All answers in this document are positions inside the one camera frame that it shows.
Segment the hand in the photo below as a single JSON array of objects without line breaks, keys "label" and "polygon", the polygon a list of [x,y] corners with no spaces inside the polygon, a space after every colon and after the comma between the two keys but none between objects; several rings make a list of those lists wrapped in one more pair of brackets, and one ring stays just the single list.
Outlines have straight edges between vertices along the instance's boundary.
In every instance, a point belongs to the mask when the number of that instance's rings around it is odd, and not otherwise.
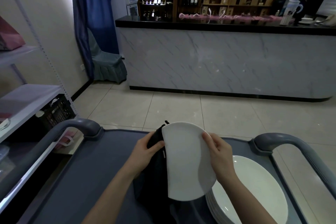
[{"label": "hand", "polygon": [[147,143],[153,134],[154,131],[137,141],[131,155],[123,166],[123,170],[132,175],[133,178],[147,167],[153,155],[165,145],[164,141],[159,141],[147,149]]},{"label": "hand", "polygon": [[233,167],[232,147],[214,133],[209,135],[203,132],[202,137],[210,150],[211,166],[216,174],[218,182],[223,184],[236,179],[237,175]]}]

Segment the pink paper bag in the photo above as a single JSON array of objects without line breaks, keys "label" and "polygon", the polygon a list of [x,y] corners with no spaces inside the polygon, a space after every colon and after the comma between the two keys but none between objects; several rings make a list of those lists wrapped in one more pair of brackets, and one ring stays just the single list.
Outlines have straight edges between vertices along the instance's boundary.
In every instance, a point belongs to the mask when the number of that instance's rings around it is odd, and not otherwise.
[{"label": "pink paper bag", "polygon": [[11,51],[24,44],[22,36],[0,16],[0,51]]}]

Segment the tile floor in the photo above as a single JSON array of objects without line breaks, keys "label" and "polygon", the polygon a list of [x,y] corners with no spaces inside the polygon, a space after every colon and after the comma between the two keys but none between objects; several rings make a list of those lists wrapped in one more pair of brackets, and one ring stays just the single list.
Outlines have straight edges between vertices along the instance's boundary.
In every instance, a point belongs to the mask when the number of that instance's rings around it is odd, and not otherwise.
[{"label": "tile floor", "polygon": [[[104,128],[152,131],[165,120],[188,121],[221,136],[250,140],[261,133],[281,132],[307,142],[336,174],[336,101],[303,103],[129,90],[95,82],[76,100],[83,118]],[[336,220],[336,201],[303,155],[291,145],[274,158],[309,223]]]}]

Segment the white wall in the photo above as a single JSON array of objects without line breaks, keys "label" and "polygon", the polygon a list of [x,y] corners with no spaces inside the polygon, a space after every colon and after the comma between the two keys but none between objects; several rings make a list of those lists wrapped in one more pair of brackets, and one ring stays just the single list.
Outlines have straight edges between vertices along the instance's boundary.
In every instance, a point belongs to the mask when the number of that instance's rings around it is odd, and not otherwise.
[{"label": "white wall", "polygon": [[[83,63],[74,33],[72,0],[20,0],[40,38],[45,52],[59,73],[69,95],[88,78],[81,71]],[[11,24],[27,44],[37,45],[14,0],[0,0],[0,15]],[[16,65],[28,83],[59,84],[41,51],[28,54]],[[10,69],[0,71],[0,96],[19,85]]]}]

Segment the gray plastic handle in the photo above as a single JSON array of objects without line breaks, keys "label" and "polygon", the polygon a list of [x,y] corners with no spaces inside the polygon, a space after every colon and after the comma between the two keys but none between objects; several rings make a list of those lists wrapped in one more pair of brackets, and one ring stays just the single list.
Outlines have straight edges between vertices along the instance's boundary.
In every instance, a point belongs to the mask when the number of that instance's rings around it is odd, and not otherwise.
[{"label": "gray plastic handle", "polygon": [[301,139],[282,133],[265,133],[253,139],[255,145],[263,151],[272,151],[282,144],[292,144],[299,148],[311,167],[321,178],[324,185],[336,199],[336,178],[317,153]]},{"label": "gray plastic handle", "polygon": [[84,136],[94,137],[100,131],[100,125],[92,120],[75,118],[62,121],[53,127],[37,144],[26,154],[19,165],[14,168],[0,183],[0,201],[6,197],[12,188],[20,181],[23,175],[37,161],[49,145],[60,138],[68,127],[79,129]]}]

